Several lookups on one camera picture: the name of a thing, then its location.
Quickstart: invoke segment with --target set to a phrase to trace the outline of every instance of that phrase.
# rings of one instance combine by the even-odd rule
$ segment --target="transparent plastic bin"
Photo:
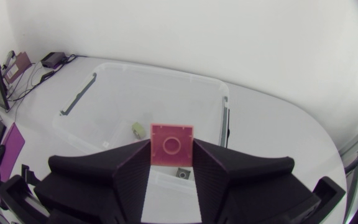
[[[125,62],[97,66],[57,111],[57,135],[87,154],[138,141],[138,122],[194,126],[194,138],[226,144],[229,89],[220,80]],[[159,169],[175,175],[177,167]]]

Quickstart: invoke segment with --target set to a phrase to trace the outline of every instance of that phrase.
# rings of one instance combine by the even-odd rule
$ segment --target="purple panel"
[[[5,155],[0,165],[2,182],[9,180],[13,166],[16,163],[16,159],[19,156],[24,143],[25,141],[22,134],[18,130],[16,124],[13,123],[4,141],[2,142],[2,144],[5,145]]]

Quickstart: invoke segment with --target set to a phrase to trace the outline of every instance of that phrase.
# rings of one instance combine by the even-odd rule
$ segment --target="cable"
[[[35,77],[35,74],[37,74],[37,72],[38,72],[41,68],[42,68],[42,67],[38,68],[37,71],[35,71],[35,73],[34,73],[34,74],[32,75],[32,77],[31,77],[31,82],[30,82],[30,83],[31,83],[31,86],[33,86],[33,87],[34,87],[35,85],[32,84],[32,79]]]
[[[16,122],[17,119],[17,111],[19,110],[20,105],[22,104],[22,102],[24,101],[24,99],[22,101],[20,101],[19,105],[17,105],[16,111],[15,111],[15,120],[14,122]]]
[[[22,78],[23,78],[23,76],[24,76],[24,73],[25,73],[25,72],[27,71],[27,69],[29,69],[30,67],[31,67],[31,66],[28,66],[27,68],[25,68],[23,74],[20,76],[19,81],[17,81],[15,88],[13,88],[12,93],[7,97],[7,99],[9,99],[9,98],[13,95],[13,93],[15,92],[17,86],[19,85],[20,81],[22,80]]]

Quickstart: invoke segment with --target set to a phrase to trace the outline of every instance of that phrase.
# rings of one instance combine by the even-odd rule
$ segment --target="black cable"
[[[17,111],[19,110],[19,107],[20,107],[20,105],[22,104],[23,101],[24,101],[24,99],[23,99],[22,101],[20,101],[19,105],[17,105],[16,111],[15,111],[15,121],[14,121],[14,122],[16,122],[16,119],[17,119]]]
[[[30,67],[31,67],[31,65],[28,66],[27,68],[25,68],[23,74],[20,76],[19,81],[17,81],[15,88],[13,88],[12,93],[7,97],[7,99],[9,99],[9,98],[13,95],[13,93],[15,92],[17,86],[19,85],[20,81],[22,80],[22,78],[23,78],[23,76],[24,76],[24,73],[25,73],[25,72],[27,71],[27,69],[29,69]]]
[[[42,67],[38,68],[37,71],[35,71],[35,73],[32,75],[31,77],[31,86],[34,87],[35,85],[32,84],[32,79],[35,77],[35,74],[37,74],[37,72],[41,69]]]
[[[22,97],[18,97],[17,99],[15,100],[10,100],[10,101],[18,101],[18,100],[21,100],[23,98],[25,98],[28,94],[31,93],[32,90],[36,89],[39,85],[41,85],[44,81],[48,80],[49,78],[51,78],[52,76],[54,76],[58,71],[60,71],[65,65],[67,65],[68,63],[71,63],[72,61],[74,61],[74,59],[76,59],[77,57],[85,57],[85,56],[77,56],[75,54],[71,54],[70,56],[68,57],[65,57],[62,59],[62,64],[60,65],[60,67],[54,71],[54,74],[52,74],[51,76],[47,77],[46,79],[40,81],[38,84],[36,84],[35,86],[33,86],[31,89],[28,90],[28,92],[22,96]]]

